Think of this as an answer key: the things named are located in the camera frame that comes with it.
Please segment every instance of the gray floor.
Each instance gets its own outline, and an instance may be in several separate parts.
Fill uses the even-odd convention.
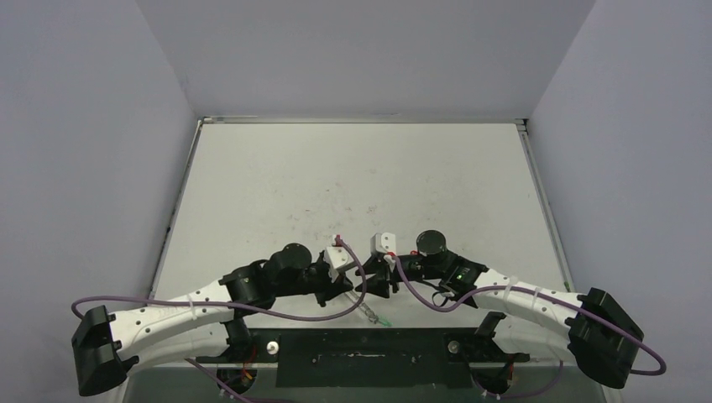
[[[538,389],[556,374],[556,369],[521,367],[516,369],[516,384],[510,392]],[[289,388],[276,389],[276,369],[261,369],[254,388],[246,396],[269,397],[297,402],[350,403],[350,402],[412,402],[430,401],[448,403],[473,403],[483,401],[475,389],[448,390],[439,385],[415,388]],[[147,369],[135,375],[128,386],[124,403],[218,403],[231,401],[218,397],[217,386],[204,374],[193,368]],[[594,403],[605,401],[601,388],[583,375],[578,368],[567,367],[561,381],[545,395],[518,402],[576,401]]]

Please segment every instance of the table surface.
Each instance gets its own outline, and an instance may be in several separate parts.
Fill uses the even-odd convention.
[[[205,124],[170,232],[155,297],[195,290],[286,244],[316,257],[340,233],[369,256],[377,232],[400,254],[437,229],[448,248],[520,280],[564,290],[564,278],[514,124]],[[355,273],[354,284],[360,284]],[[430,297],[430,289],[416,285]],[[407,290],[366,301],[395,327],[472,327],[486,314],[442,314]],[[323,316],[314,296],[280,298],[274,311]],[[250,327],[373,326],[358,312],[330,322],[246,317]]]

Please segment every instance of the wall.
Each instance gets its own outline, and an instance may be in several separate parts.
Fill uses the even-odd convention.
[[[0,55],[2,400],[80,401],[69,305],[147,294],[195,118],[132,0],[2,2]]]
[[[201,115],[523,118],[594,0],[137,0]]]
[[[711,18],[599,0],[529,122],[576,286],[611,292],[668,361],[626,401],[709,401]]]

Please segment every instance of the robotic arm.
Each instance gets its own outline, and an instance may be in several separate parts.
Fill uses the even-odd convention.
[[[417,251],[399,256],[394,234],[374,235],[371,256],[363,265],[365,274],[371,276],[355,290],[389,298],[401,283],[415,292],[410,281],[439,280],[437,288],[453,301],[504,312],[488,316],[487,323],[483,322],[476,332],[491,339],[500,353],[575,360],[591,379],[613,388],[625,385],[638,345],[580,312],[603,317],[641,341],[640,328],[607,293],[591,289],[588,295],[582,295],[520,282],[449,251],[438,231],[425,231],[416,244]],[[102,393],[141,369],[180,359],[223,357],[240,362],[252,346],[244,316],[270,312],[277,297],[314,294],[317,303],[325,306],[334,297],[354,290],[345,273],[356,262],[344,248],[337,237],[312,263],[306,247],[291,243],[267,260],[237,268],[170,301],[112,313],[105,306],[89,310],[71,340],[80,395]],[[363,296],[354,308],[362,301]],[[451,311],[457,305],[438,310]],[[494,332],[505,315],[525,319],[531,325]]]

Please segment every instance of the white tabletop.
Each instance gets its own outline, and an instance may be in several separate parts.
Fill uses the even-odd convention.
[[[206,124],[161,262],[155,297],[195,290],[288,243],[316,258],[340,233],[362,260],[377,232],[400,254],[437,229],[448,248],[502,273],[564,290],[550,233],[514,124]],[[354,284],[360,284],[355,273]],[[416,285],[428,298],[430,289]],[[401,287],[368,296],[396,327],[476,327],[486,313],[430,311]],[[314,296],[280,298],[273,310],[323,316]],[[356,311],[330,322],[252,315],[250,327],[366,327]]]

